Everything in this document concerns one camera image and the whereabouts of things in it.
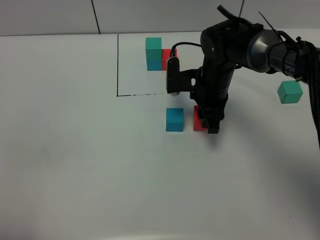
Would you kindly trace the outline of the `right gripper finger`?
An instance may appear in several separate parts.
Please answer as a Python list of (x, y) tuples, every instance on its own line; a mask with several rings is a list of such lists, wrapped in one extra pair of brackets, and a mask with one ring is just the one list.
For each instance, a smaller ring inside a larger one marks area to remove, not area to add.
[(202, 127), (207, 127), (208, 123), (204, 117), (204, 114), (202, 113), (202, 110), (200, 109), (200, 107), (197, 107), (197, 117), (198, 117), (198, 121), (201, 124)]
[(218, 134), (220, 130), (220, 120), (219, 119), (211, 119), (208, 121), (208, 134)]

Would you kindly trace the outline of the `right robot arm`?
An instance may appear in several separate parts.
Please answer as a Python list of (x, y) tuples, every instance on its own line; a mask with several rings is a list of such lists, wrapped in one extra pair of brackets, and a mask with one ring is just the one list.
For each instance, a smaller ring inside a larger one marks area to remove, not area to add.
[(226, 20), (201, 33), (204, 54), (197, 71), (193, 99), (200, 108), (202, 126), (208, 133), (219, 132), (235, 69), (257, 73), (283, 73), (308, 85), (313, 121), (320, 129), (320, 50), (300, 37), (263, 25)]

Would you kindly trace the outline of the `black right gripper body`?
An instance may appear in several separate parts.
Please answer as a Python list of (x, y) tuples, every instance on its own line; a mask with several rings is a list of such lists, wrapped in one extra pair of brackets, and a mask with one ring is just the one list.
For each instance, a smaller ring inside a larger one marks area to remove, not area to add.
[(190, 98), (198, 104), (202, 118), (206, 122), (223, 120), (228, 89), (235, 68), (235, 64), (205, 64), (197, 71)]

